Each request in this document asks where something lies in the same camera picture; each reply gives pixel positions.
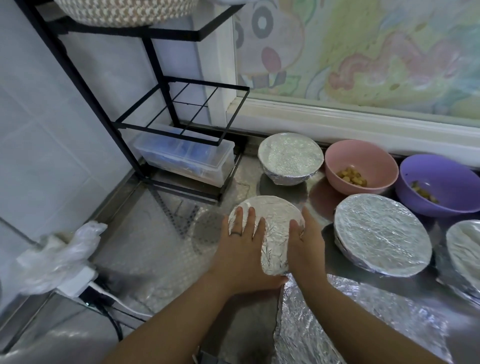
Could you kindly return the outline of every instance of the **hand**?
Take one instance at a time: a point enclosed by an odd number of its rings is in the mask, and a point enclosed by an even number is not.
[[[302,210],[305,229],[295,220],[290,221],[288,237],[288,266],[300,287],[318,280],[326,281],[325,242],[322,229],[306,207]]]
[[[216,278],[232,296],[238,293],[273,290],[288,281],[285,276],[269,276],[262,270],[262,243],[265,219],[261,218],[255,230],[255,209],[250,207],[242,232],[243,210],[238,207],[232,233],[228,233],[228,217],[222,221],[222,232],[212,265],[207,274]]]

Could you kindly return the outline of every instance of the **pink bowl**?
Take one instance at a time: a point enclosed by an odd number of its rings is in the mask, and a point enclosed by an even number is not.
[[[355,168],[367,180],[367,187],[345,182],[336,174],[347,167]],[[362,140],[342,140],[325,153],[328,181],[342,194],[381,194],[398,178],[398,165],[390,154],[375,144]]]

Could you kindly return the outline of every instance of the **metal rack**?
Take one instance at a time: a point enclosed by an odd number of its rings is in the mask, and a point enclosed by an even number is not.
[[[223,13],[217,16],[215,19],[211,20],[208,24],[203,26],[199,30],[176,30],[176,29],[158,29],[151,28],[149,26],[141,26],[134,28],[109,28],[109,27],[97,27],[97,26],[88,26],[79,24],[68,16],[64,16],[60,19],[46,22],[41,14],[39,13],[36,6],[42,5],[44,3],[50,2],[52,0],[15,0],[18,7],[25,14],[27,19],[30,21],[38,35],[41,37],[43,42],[46,44],[50,52],[53,54],[57,62],[63,68],[65,73],[68,75],[70,80],[73,82],[75,87],[78,89],[82,97],[87,102],[88,106],[92,109],[95,115],[98,117],[102,125],[105,127],[107,132],[110,134],[111,138],[115,141],[117,146],[120,148],[128,162],[132,165],[137,176],[141,181],[151,184],[156,188],[174,193],[174,194],[187,194],[191,198],[205,200],[207,202],[218,202],[221,200],[223,193],[227,189],[229,183],[231,182],[232,176],[238,166],[238,163],[241,159],[243,149],[246,144],[246,137],[232,133],[229,129],[237,116],[240,108],[242,107],[245,99],[247,98],[250,89],[245,86],[238,85],[228,85],[218,82],[209,82],[203,80],[193,80],[187,78],[171,77],[165,76],[163,74],[162,68],[158,61],[158,57],[152,42],[152,39],[169,39],[169,40],[182,40],[182,41],[193,41],[199,42],[209,34],[211,34],[215,29],[222,25],[227,19],[229,19],[234,13],[242,8],[243,5],[230,6]],[[117,36],[130,36],[138,37],[142,39],[145,51],[147,53],[148,59],[152,66],[153,72],[155,74],[157,84],[148,91],[143,97],[137,100],[133,105],[125,111],[118,119],[112,121],[105,110],[102,108],[96,97],[94,96],[91,89],[86,84],[85,80],[82,78],[72,60],[69,58],[65,46],[58,39],[58,35],[67,34],[68,32],[80,32],[80,33],[92,33],[92,34],[107,34],[107,35],[117,35]],[[174,97],[170,95],[170,83],[181,82],[186,85],[178,92]],[[190,104],[198,106],[199,109],[195,115],[189,121],[181,121],[178,118],[177,112],[175,110],[175,103],[184,103],[176,101],[177,97],[189,86],[189,85],[203,85],[215,87],[213,92],[208,96],[206,101],[202,105]],[[238,91],[244,91],[245,96],[243,97],[241,103],[237,107],[237,110],[232,115],[231,119],[227,123],[225,128],[211,128],[205,127],[204,125],[195,124],[193,121],[196,116],[200,113],[203,108],[207,108],[207,103],[214,93],[219,88],[227,88]],[[140,105],[142,105],[149,97],[151,97],[155,92],[160,91],[163,99],[165,100],[165,106],[159,113],[144,127],[137,126],[125,123],[124,121],[130,116]],[[150,125],[155,121],[155,119],[165,110],[168,110],[170,117],[172,119],[173,126],[181,128],[182,132],[180,134],[174,134],[169,132],[164,132],[162,130],[157,130],[150,128]],[[208,144],[212,146],[218,146],[224,138],[232,140],[235,142],[234,153],[236,154],[235,158],[235,167],[230,173],[229,177],[226,179],[224,185],[220,188],[207,186],[205,183],[201,182],[192,182],[193,180],[187,179],[185,177],[176,176],[172,178],[170,172],[162,171],[157,167],[150,166],[148,164],[140,164],[137,158],[133,155],[130,148],[127,146],[123,140],[119,129],[134,129],[142,132],[155,133],[166,135],[173,138],[188,140],[192,142]],[[202,138],[192,137],[185,135],[186,130],[198,131],[204,134],[215,136],[218,138],[217,141],[206,140]]]

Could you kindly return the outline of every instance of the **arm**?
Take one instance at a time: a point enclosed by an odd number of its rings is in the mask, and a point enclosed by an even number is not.
[[[305,230],[290,222],[288,264],[305,302],[347,363],[444,364],[331,286],[322,231],[306,208]]]
[[[255,229],[255,210],[249,209],[242,233],[243,211],[237,209],[232,232],[228,218],[222,222],[218,249],[210,269],[162,311],[125,338],[103,364],[185,364],[225,302],[234,294],[276,289],[287,281],[268,276],[260,263],[265,220]]]

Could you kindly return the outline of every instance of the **purple bowl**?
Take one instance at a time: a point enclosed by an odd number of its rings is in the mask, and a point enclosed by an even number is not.
[[[414,181],[439,203],[416,193],[410,187]],[[410,210],[433,218],[480,211],[480,178],[464,165],[442,156],[416,154],[406,158],[400,164],[395,190]]]

